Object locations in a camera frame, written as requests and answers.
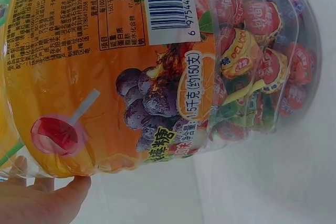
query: green lollipop stick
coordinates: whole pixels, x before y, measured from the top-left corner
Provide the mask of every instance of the green lollipop stick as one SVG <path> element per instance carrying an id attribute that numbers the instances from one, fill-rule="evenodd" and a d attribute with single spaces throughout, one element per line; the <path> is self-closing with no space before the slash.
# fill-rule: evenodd
<path id="1" fill-rule="evenodd" d="M 0 159 L 0 168 L 11 158 L 13 157 L 19 150 L 21 150 L 25 145 L 19 141 L 13 148 L 11 148 L 5 156 Z"/>

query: orange label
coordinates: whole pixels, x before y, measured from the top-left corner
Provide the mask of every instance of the orange label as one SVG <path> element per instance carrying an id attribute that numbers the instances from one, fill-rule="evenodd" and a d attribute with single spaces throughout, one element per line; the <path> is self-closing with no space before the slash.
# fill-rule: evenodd
<path id="1" fill-rule="evenodd" d="M 192 16 L 193 1 L 183 1 Z M 20 137 L 49 174 L 134 169 L 174 157 L 167 156 L 171 145 L 193 146 L 212 105 L 214 36 L 150 46 L 145 10 L 144 0 L 12 0 L 4 31 L 6 92 Z M 196 93 L 186 84 L 195 72 L 186 59 L 193 50 L 200 55 Z M 191 92 L 199 97 L 192 118 Z M 178 137 L 158 158 L 151 153 L 161 150 L 153 147 L 160 129 Z"/>

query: hand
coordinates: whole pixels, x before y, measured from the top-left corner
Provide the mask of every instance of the hand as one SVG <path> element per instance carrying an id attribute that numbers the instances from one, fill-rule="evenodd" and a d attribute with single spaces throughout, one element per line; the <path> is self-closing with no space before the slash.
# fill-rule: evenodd
<path id="1" fill-rule="evenodd" d="M 27 159 L 18 157 L 10 175 L 24 175 Z M 10 178 L 0 183 L 0 218 L 6 224 L 70 224 L 91 186 L 90 177 L 75 177 L 66 187 L 54 191 L 53 178 Z"/>

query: nutrition facts table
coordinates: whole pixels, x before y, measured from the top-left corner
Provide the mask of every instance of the nutrition facts table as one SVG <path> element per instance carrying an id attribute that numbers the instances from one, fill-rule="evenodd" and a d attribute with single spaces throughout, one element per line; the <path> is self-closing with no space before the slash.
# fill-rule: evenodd
<path id="1" fill-rule="evenodd" d="M 141 0 L 92 0 L 98 16 L 100 50 L 144 46 Z"/>

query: lollipop stick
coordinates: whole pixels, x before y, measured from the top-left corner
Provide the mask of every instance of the lollipop stick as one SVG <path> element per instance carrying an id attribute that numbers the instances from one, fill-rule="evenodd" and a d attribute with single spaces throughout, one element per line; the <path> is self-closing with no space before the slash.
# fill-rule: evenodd
<path id="1" fill-rule="evenodd" d="M 72 114 L 72 117 L 68 121 L 68 124 L 74 126 L 78 119 L 93 105 L 99 95 L 99 91 L 93 89 L 91 93 L 85 98 L 85 100 L 82 101 L 78 109 Z"/>
<path id="2" fill-rule="evenodd" d="M 0 167 L 3 166 L 11 157 L 13 157 L 19 150 L 24 147 L 24 144 L 20 141 L 13 148 L 11 148 L 5 156 L 0 159 Z"/>
<path id="3" fill-rule="evenodd" d="M 240 89 L 240 90 L 228 95 L 227 98 L 225 99 L 223 105 L 226 105 L 226 104 L 229 104 L 233 101 L 236 101 L 236 100 L 246 96 L 247 94 L 252 94 L 254 91 L 262 89 L 265 85 L 266 84 L 265 84 L 264 80 L 256 81 L 253 84 L 253 86 L 252 86 L 252 83 L 250 83 L 248 86 L 244 87 L 243 89 Z"/>

